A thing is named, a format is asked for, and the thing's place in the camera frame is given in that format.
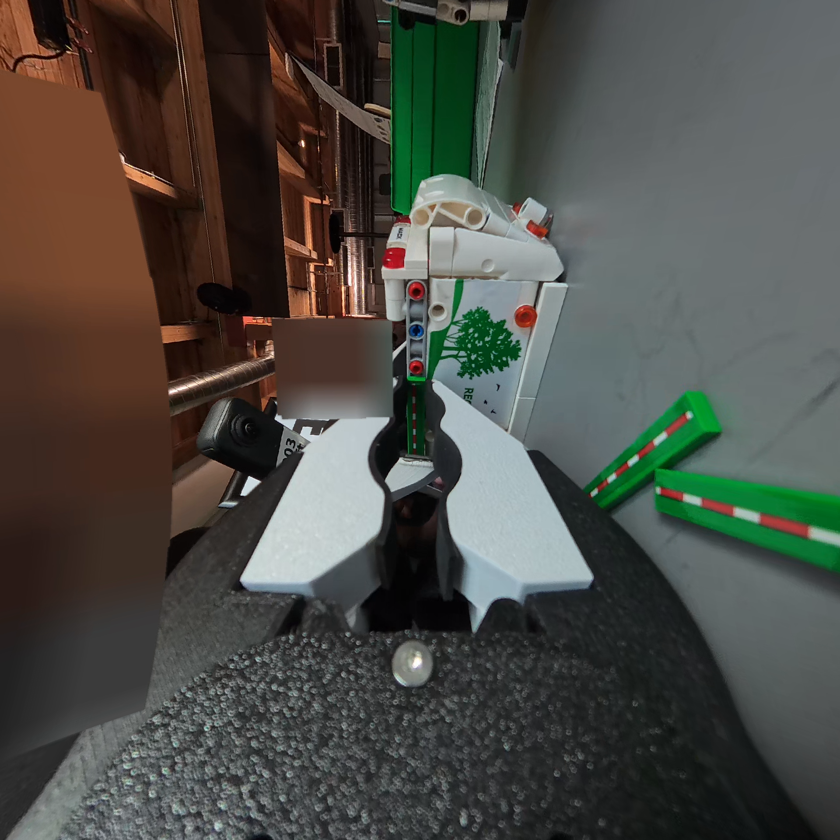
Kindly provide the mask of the silver ventilation duct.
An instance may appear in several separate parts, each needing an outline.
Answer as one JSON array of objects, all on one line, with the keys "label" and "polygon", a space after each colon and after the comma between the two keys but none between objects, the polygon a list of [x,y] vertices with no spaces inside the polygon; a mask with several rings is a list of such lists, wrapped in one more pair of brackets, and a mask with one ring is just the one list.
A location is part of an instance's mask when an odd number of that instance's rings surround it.
[{"label": "silver ventilation duct", "polygon": [[260,382],[276,371],[275,356],[266,353],[218,369],[170,381],[170,416],[176,416],[212,400]]},{"label": "silver ventilation duct", "polygon": [[[343,95],[362,105],[369,88],[371,68],[356,3],[332,2],[329,26],[332,39],[342,46]],[[336,206],[344,210],[343,227],[346,232],[367,232],[372,230],[369,184],[371,140],[343,115],[338,115],[337,121],[339,200]],[[370,273],[366,252],[369,243],[367,238],[346,238],[343,241],[348,313],[352,316],[365,315],[368,310],[366,291]]]}]

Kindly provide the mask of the white roll-up banner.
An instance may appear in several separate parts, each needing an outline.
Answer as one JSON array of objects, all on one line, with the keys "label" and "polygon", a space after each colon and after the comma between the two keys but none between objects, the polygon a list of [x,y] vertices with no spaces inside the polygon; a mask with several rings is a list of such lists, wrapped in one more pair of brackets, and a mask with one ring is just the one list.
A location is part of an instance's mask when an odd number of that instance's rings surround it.
[{"label": "white roll-up banner", "polygon": [[347,99],[342,93],[331,87],[327,81],[321,79],[317,73],[313,72],[302,63],[297,57],[291,53],[287,56],[292,58],[297,67],[308,79],[312,88],[318,94],[321,100],[330,105],[337,113],[343,115],[347,120],[351,121],[358,128],[368,133],[375,139],[390,145],[392,141],[391,133],[391,118],[390,113],[382,114],[380,112],[371,112],[365,110]]}]

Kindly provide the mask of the white lego container body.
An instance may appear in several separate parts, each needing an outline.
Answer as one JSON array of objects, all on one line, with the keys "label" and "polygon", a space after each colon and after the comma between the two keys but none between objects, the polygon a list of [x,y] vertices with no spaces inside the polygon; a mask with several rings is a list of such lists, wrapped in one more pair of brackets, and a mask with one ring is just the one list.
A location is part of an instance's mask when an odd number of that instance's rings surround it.
[{"label": "white lego container body", "polygon": [[383,257],[386,317],[409,380],[436,381],[523,440],[567,286],[534,198],[508,205],[455,174],[420,182]]}]

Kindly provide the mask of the green storage bin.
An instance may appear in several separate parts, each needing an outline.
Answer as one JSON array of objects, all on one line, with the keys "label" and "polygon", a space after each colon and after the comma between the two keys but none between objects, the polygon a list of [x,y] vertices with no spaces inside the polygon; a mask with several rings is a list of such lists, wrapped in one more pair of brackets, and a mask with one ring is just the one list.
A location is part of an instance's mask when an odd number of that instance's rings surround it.
[{"label": "green storage bin", "polygon": [[391,13],[391,203],[408,214],[420,182],[457,174],[478,181],[476,97],[480,73],[494,81],[497,22],[406,29]]}]

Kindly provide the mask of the green striped lego tile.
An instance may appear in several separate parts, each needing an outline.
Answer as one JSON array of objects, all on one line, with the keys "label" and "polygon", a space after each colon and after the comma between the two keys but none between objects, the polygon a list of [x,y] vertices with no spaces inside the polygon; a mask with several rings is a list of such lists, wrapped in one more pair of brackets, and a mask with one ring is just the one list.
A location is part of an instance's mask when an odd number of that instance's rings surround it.
[{"label": "green striped lego tile", "polygon": [[650,483],[656,469],[669,468],[721,433],[703,392],[686,392],[585,487],[610,510]]},{"label": "green striped lego tile", "polygon": [[838,571],[838,497],[669,469],[654,488],[661,513]]},{"label": "green striped lego tile", "polygon": [[406,383],[406,455],[431,458],[431,444],[426,441],[426,391],[425,379]]}]

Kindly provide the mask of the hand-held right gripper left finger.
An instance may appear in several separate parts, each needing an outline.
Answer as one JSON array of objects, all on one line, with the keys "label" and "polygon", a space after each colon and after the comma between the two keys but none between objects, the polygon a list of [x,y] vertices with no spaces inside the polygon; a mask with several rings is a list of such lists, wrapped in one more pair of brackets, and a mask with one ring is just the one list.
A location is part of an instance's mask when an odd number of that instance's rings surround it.
[{"label": "hand-held right gripper left finger", "polygon": [[362,603],[396,571],[393,499],[384,482],[399,456],[393,417],[340,419],[307,446],[240,583],[252,592],[338,604],[366,632]]}]

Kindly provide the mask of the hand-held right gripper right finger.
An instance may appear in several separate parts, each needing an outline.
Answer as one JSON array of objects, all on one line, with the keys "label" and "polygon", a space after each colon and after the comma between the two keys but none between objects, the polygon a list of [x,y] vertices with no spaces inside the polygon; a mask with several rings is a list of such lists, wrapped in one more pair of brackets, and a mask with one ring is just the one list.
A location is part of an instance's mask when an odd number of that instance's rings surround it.
[{"label": "hand-held right gripper right finger", "polygon": [[589,587],[593,573],[525,447],[436,381],[427,420],[444,482],[438,584],[445,600],[465,597],[473,631],[499,599]]}]

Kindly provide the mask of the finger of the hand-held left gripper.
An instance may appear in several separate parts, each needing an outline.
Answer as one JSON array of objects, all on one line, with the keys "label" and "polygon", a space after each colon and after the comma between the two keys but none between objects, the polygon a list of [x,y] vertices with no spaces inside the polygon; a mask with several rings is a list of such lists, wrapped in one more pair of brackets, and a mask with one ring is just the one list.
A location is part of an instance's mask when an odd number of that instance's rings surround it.
[{"label": "finger of the hand-held left gripper", "polygon": [[428,458],[399,458],[391,467],[385,483],[392,499],[397,501],[433,482],[437,471]]}]

